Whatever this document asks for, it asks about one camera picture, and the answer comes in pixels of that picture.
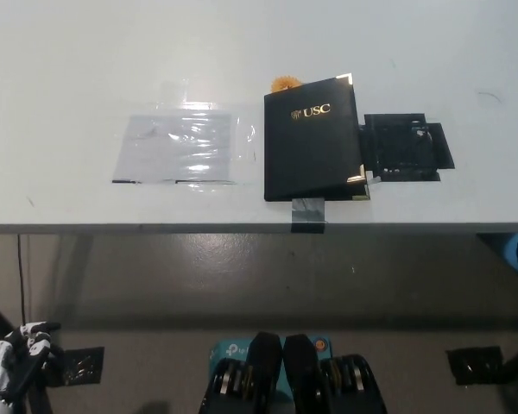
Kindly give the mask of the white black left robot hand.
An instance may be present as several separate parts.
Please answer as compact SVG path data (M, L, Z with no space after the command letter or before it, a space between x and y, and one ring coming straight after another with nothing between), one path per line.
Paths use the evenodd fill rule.
M63 349L53 344L56 322L25 323L0 339L0 413L16 413L43 368Z

